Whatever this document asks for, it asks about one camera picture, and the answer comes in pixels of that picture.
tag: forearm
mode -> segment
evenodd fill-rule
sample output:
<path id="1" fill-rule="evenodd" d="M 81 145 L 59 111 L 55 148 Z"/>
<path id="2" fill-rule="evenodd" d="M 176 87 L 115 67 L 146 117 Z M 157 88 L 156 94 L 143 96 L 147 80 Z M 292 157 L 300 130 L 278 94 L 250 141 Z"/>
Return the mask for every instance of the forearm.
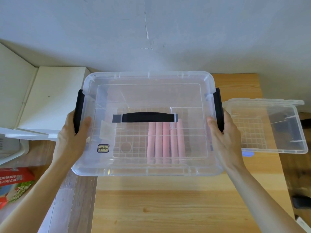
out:
<path id="1" fill-rule="evenodd" d="M 246 168 L 227 173 L 262 232 L 304 232 Z"/>
<path id="2" fill-rule="evenodd" d="M 37 233 L 67 172 L 62 164 L 52 164 L 0 225 L 0 233 Z"/>

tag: wooden table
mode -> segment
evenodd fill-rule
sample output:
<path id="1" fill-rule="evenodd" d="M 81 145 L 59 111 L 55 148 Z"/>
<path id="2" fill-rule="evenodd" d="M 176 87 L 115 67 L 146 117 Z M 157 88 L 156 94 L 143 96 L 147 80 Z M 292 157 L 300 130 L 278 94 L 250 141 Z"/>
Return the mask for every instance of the wooden table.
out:
<path id="1" fill-rule="evenodd" d="M 213 74 L 222 101 L 262 98 L 257 74 Z M 244 157 L 252 175 L 294 217 L 278 153 Z M 98 177 L 92 233 L 260 232 L 228 175 Z"/>

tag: human hand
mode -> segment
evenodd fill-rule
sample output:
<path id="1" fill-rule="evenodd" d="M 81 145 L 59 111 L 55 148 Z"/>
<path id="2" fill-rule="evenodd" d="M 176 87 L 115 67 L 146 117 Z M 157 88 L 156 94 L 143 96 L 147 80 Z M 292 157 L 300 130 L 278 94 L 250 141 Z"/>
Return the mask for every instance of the human hand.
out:
<path id="1" fill-rule="evenodd" d="M 68 113 L 65 125 L 58 133 L 57 142 L 53 153 L 52 164 L 64 165 L 70 169 L 82 155 L 91 117 L 86 117 L 80 124 L 79 132 L 76 134 L 73 125 L 74 110 Z"/>
<path id="2" fill-rule="evenodd" d="M 224 110 L 224 121 L 225 128 L 221 133 L 215 119 L 207 118 L 207 124 L 212 134 L 213 149 L 226 171 L 245 168 L 241 150 L 241 134 L 226 110 Z"/>

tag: black handle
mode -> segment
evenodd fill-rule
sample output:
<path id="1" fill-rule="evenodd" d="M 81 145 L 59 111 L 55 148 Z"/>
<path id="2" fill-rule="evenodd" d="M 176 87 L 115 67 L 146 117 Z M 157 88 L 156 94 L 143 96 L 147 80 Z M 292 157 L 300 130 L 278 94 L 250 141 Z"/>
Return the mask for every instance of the black handle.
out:
<path id="1" fill-rule="evenodd" d="M 146 122 L 178 122 L 177 114 L 159 112 L 136 112 L 128 114 L 114 114 L 113 123 L 146 123 Z"/>
<path id="2" fill-rule="evenodd" d="M 80 128 L 83 103 L 84 103 L 84 94 L 83 94 L 83 90 L 80 89 L 78 92 L 75 113 L 73 115 L 73 126 L 75 127 L 76 134 L 78 133 L 79 128 Z"/>
<path id="3" fill-rule="evenodd" d="M 216 111 L 216 120 L 218 129 L 223 132 L 225 128 L 225 120 L 224 120 L 224 110 L 222 108 L 221 97 L 220 97 L 220 89 L 216 88 L 214 92 L 214 104 L 215 104 L 215 111 Z"/>

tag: black object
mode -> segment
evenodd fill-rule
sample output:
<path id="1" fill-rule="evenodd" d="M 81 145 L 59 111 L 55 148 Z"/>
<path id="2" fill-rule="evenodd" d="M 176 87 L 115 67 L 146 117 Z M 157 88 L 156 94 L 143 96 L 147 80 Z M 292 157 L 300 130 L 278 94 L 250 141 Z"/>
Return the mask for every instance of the black object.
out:
<path id="1" fill-rule="evenodd" d="M 128 114 L 114 114 L 113 123 L 146 123 L 146 122 L 178 122 L 178 114 L 159 112 L 136 112 Z"/>
<path id="2" fill-rule="evenodd" d="M 311 119 L 302 119 L 300 120 L 302 129 L 311 128 Z"/>
<path id="3" fill-rule="evenodd" d="M 225 128 L 225 120 L 224 120 L 224 110 L 222 108 L 221 97 L 220 97 L 220 89 L 216 88 L 214 92 L 214 104 L 215 104 L 215 111 L 216 111 L 216 119 L 218 129 L 223 132 Z"/>
<path id="4" fill-rule="evenodd" d="M 75 113 L 73 115 L 73 126 L 75 127 L 76 134 L 78 133 L 79 128 L 80 128 L 83 103 L 84 103 L 84 94 L 83 94 L 83 90 L 80 89 L 78 92 Z"/>
<path id="5" fill-rule="evenodd" d="M 292 196 L 293 206 L 297 209 L 311 208 L 311 198 L 303 195 Z"/>

